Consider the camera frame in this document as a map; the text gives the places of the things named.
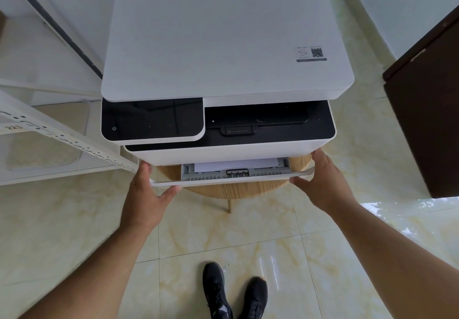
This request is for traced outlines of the white multifunction printer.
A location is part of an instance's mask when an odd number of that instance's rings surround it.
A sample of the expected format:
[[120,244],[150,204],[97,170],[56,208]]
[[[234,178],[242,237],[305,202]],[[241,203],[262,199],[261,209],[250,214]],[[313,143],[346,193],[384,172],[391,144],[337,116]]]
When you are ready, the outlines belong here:
[[330,0],[114,0],[100,130],[156,166],[303,156],[353,83]]

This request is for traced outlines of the person's right black shoe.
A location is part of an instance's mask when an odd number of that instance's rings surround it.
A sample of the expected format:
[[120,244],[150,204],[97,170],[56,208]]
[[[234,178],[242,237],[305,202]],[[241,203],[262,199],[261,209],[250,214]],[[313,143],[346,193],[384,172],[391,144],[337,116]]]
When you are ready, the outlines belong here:
[[238,319],[262,319],[267,303],[267,282],[261,277],[252,277],[246,286],[244,304]]

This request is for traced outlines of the grey printer label sticker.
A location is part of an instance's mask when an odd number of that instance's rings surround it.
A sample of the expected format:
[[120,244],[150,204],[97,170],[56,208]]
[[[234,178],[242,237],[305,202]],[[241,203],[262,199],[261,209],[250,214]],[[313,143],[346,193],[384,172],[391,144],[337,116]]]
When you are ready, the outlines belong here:
[[327,61],[327,56],[320,45],[296,46],[294,54],[296,62]]

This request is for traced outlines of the white paper stack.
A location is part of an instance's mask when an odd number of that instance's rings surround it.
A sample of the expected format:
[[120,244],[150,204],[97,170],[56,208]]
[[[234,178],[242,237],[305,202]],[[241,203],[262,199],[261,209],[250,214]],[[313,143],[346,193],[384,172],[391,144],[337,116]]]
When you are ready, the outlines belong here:
[[282,158],[234,160],[220,162],[195,163],[194,171],[197,173],[215,172],[233,169],[261,169],[261,168],[281,168],[285,167]]

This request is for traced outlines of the person's left hand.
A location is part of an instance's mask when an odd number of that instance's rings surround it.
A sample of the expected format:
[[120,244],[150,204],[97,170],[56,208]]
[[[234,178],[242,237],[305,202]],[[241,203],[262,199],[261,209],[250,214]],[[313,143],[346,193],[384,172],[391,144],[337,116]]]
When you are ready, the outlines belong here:
[[141,161],[126,196],[120,218],[120,229],[138,230],[150,234],[161,222],[170,202],[159,202],[150,175],[152,166]]

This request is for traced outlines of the person's left forearm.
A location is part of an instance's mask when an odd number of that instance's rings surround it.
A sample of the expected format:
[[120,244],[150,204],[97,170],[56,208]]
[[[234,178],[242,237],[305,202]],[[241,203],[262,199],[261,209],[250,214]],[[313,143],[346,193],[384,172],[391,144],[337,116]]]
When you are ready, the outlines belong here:
[[76,270],[18,319],[116,319],[135,262],[157,218],[122,220]]

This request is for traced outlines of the round wooden side table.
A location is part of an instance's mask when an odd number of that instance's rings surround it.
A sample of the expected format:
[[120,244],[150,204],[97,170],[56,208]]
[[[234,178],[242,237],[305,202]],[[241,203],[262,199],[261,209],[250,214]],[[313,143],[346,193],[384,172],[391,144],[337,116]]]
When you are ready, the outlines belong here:
[[[160,181],[175,181],[180,178],[180,166],[158,166],[158,179]],[[210,186],[186,187],[189,192],[203,195],[215,199],[224,199],[228,202],[228,212],[232,212],[233,202],[240,199],[254,198],[265,195],[274,190],[277,190],[285,185],[288,181],[262,181],[248,182],[237,184],[216,184]]]

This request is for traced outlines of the person's black shoe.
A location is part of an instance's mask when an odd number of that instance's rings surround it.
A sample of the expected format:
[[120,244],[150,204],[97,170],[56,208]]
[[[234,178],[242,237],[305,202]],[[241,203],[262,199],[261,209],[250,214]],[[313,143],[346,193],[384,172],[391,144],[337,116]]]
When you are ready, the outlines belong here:
[[218,263],[205,264],[202,285],[211,319],[233,319],[232,309],[225,294],[223,270]]
[[246,286],[244,304],[238,319],[262,319],[267,303],[267,282],[261,277],[252,277]]

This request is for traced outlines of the person's right forearm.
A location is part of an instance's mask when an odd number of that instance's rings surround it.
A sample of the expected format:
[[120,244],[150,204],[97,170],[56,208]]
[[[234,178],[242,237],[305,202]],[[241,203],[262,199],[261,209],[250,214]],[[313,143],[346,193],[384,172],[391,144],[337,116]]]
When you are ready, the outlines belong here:
[[459,270],[355,201],[325,212],[356,254],[393,319],[459,319]]

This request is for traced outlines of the white metal shelf rack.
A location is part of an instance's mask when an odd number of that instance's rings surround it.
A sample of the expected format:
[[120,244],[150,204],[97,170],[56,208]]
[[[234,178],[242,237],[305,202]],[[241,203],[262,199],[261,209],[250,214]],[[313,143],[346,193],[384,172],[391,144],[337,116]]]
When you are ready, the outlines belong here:
[[0,186],[138,159],[102,137],[114,0],[0,0]]

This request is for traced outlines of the person's right hand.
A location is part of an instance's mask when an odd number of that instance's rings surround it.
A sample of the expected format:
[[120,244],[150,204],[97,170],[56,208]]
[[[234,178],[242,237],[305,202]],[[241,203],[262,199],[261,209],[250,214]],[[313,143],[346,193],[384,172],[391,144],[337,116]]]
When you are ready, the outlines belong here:
[[361,210],[340,169],[321,148],[312,153],[315,190],[304,192],[311,203],[331,218]]

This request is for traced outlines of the person's left black shoe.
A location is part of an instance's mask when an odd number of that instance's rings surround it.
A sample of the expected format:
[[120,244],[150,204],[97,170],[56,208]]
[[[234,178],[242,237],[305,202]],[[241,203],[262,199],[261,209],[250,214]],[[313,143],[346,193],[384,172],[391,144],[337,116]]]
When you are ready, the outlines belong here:
[[218,263],[205,264],[202,285],[211,319],[233,319],[232,309],[225,294],[223,270]]

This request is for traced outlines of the white printer paper tray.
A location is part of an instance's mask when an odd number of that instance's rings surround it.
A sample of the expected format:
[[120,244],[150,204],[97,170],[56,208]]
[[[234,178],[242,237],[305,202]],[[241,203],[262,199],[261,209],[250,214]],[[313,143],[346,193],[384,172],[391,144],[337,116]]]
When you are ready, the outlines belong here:
[[261,182],[285,180],[291,177],[311,176],[314,167],[304,171],[294,172],[290,160],[287,157],[279,157],[284,160],[285,167],[261,168],[261,169],[233,169],[215,172],[197,173],[194,171],[194,163],[182,164],[180,167],[180,180],[159,182],[150,179],[153,187],[180,187],[205,186],[214,184],[237,184],[244,182]]

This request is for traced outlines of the dark brown wooden cabinet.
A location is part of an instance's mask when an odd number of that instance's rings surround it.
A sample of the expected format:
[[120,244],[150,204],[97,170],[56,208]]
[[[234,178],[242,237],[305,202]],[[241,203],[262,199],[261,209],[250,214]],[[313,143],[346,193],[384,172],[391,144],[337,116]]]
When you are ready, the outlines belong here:
[[459,196],[459,5],[382,77],[428,192]]

